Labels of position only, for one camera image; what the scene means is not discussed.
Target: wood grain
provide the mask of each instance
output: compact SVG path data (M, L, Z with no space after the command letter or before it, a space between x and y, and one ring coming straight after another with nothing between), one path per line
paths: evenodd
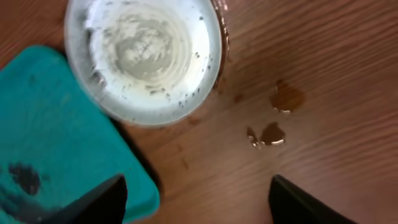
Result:
M23 48L63 49L67 1L1 1L0 66ZM282 174L358 223L398 223L398 2L227 0L231 62L222 95L166 128L124 125L162 183L143 223L272 223ZM305 93L286 115L269 102L285 80ZM254 150L278 122L286 143Z

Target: round silver bowl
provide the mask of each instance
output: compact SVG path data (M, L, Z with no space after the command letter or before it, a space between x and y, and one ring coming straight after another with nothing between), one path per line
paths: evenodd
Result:
M142 126L197 108L220 69L222 35L207 0L70 0L69 63L110 116Z

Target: teal mat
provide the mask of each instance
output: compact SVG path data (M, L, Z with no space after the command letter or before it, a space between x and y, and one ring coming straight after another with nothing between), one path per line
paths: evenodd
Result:
M62 55L29 47L0 72L0 223L45 218L117 173L125 221L153 214L155 184Z

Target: bowl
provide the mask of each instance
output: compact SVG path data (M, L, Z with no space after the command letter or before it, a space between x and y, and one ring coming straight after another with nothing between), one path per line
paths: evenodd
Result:
M71 0L68 61L111 117L172 124L200 106L220 70L223 41L207 0Z

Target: brown wooden surface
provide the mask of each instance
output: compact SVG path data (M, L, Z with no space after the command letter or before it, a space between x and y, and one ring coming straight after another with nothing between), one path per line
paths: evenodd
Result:
M267 193L282 174L359 223L398 223L398 2L229 0L231 62L191 117L125 130L162 182L144 223L272 223ZM0 66L23 48L63 50L66 0L0 2ZM272 109L274 83L304 92ZM278 122L286 143L257 151Z

